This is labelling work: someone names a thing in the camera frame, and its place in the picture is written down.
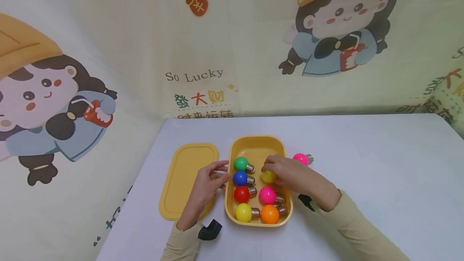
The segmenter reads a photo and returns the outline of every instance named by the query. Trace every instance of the blue cartoon clothing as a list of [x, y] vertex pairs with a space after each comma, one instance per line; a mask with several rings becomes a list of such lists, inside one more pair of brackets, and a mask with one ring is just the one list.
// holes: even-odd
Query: blue cartoon clothing
[[[116, 109], [115, 100], [104, 93], [80, 91], [76, 96], [85, 97], [88, 102], [98, 100], [100, 109], [105, 114], [113, 114]], [[67, 112], [65, 106], [60, 113]], [[88, 153], [103, 137], [106, 128], [84, 119], [74, 120], [76, 129], [67, 140], [59, 140], [51, 136], [43, 126], [23, 130], [6, 139], [6, 148], [10, 155], [27, 156], [62, 152], [70, 161], [77, 161]]]
[[361, 29], [348, 35], [340, 35], [335, 38], [335, 42], [332, 44], [332, 50], [329, 52], [325, 51], [322, 56], [315, 56], [317, 49], [320, 50], [320, 44], [327, 39], [318, 39], [311, 34], [299, 32], [293, 39], [292, 46], [296, 51], [300, 59], [306, 63], [303, 70], [303, 76], [329, 76], [335, 75], [343, 71], [344, 58], [341, 57], [343, 50], [340, 48], [343, 45], [341, 41], [345, 38], [359, 37], [360, 49], [356, 53], [354, 58], [355, 65], [364, 65], [368, 63], [377, 53], [377, 43], [375, 38], [367, 29]]

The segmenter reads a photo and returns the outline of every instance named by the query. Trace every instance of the child's hand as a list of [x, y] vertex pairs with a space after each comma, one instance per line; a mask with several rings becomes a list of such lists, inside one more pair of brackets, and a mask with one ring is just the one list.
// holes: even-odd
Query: child's hand
[[177, 229], [186, 231], [193, 227], [216, 191], [226, 188], [226, 182], [230, 178], [230, 174], [226, 172], [228, 163], [228, 160], [216, 161], [198, 170], [187, 205], [177, 222]]
[[327, 212], [335, 208], [342, 196], [333, 183], [297, 160], [269, 155], [261, 169], [262, 172], [266, 170], [278, 176], [275, 184], [315, 199]]

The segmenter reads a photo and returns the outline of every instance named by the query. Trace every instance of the beige sleeve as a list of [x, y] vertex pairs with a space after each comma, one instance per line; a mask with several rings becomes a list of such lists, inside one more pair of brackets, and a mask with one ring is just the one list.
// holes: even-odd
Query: beige sleeve
[[349, 242], [351, 248], [364, 261], [409, 260], [401, 250], [379, 231], [360, 212], [351, 198], [341, 191], [342, 197], [335, 209], [326, 212], [314, 201], [312, 207], [327, 219]]
[[202, 227], [198, 222], [187, 231], [180, 231], [175, 222], [159, 261], [193, 261], [200, 244], [198, 233]]

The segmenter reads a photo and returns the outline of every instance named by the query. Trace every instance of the light bulb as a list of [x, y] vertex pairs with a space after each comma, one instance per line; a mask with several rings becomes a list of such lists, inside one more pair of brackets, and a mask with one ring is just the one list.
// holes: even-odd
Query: light bulb
[[266, 184], [272, 184], [272, 181], [276, 178], [276, 174], [274, 172], [271, 172], [269, 170], [266, 170], [265, 172], [261, 173], [261, 179], [263, 182]]
[[252, 166], [245, 157], [239, 157], [234, 162], [236, 170], [242, 170], [247, 173], [254, 173], [255, 167]]
[[250, 197], [254, 197], [257, 194], [255, 187], [238, 186], [233, 192], [233, 197], [238, 203], [247, 203]]
[[259, 199], [263, 204], [281, 204], [285, 202], [284, 196], [276, 193], [276, 191], [269, 186], [265, 186], [259, 191]]
[[233, 182], [236, 186], [240, 185], [255, 185], [255, 178], [253, 176], [247, 175], [246, 172], [239, 170], [233, 175]]
[[261, 219], [265, 224], [277, 224], [280, 219], [278, 209], [271, 204], [264, 206], [261, 211]]
[[304, 164], [305, 166], [308, 166], [314, 161], [314, 157], [311, 154], [302, 154], [302, 153], [295, 154], [293, 159], [298, 160], [300, 163]]
[[247, 203], [241, 203], [235, 209], [235, 218], [240, 222], [249, 222], [252, 219], [259, 219], [259, 209], [251, 208]]

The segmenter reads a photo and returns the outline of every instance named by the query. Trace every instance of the finger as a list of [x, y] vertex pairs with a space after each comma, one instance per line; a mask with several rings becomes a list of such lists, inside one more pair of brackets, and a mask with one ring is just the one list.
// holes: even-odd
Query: finger
[[274, 154], [274, 155], [269, 155], [266, 160], [264, 161], [264, 163], [276, 163], [277, 160], [278, 160], [278, 156], [277, 154]]
[[261, 172], [265, 172], [265, 171], [267, 171], [267, 170], [270, 170], [271, 172], [274, 172], [275, 166], [276, 166], [275, 163], [266, 163], [266, 164], [264, 164], [263, 167], [261, 168]]
[[229, 164], [228, 160], [215, 161], [205, 166], [205, 169], [209, 174], [210, 172], [214, 172], [219, 167], [226, 166], [227, 164]]
[[229, 178], [230, 178], [230, 173], [224, 173], [221, 175], [220, 178], [216, 179], [215, 181], [213, 181], [213, 187], [215, 190], [219, 189], [223, 184], [225, 184]]
[[284, 182], [281, 178], [279, 178], [279, 177], [275, 178], [275, 179], [272, 181], [272, 183], [275, 184], [275, 185], [278, 185], [278, 186], [286, 186], [286, 185], [285, 185], [285, 182]]
[[227, 171], [227, 166], [220, 166], [216, 169], [218, 172], [226, 172]]
[[212, 172], [209, 174], [209, 178], [213, 180], [213, 179], [220, 178], [222, 175], [223, 173], [220, 173], [220, 172]]

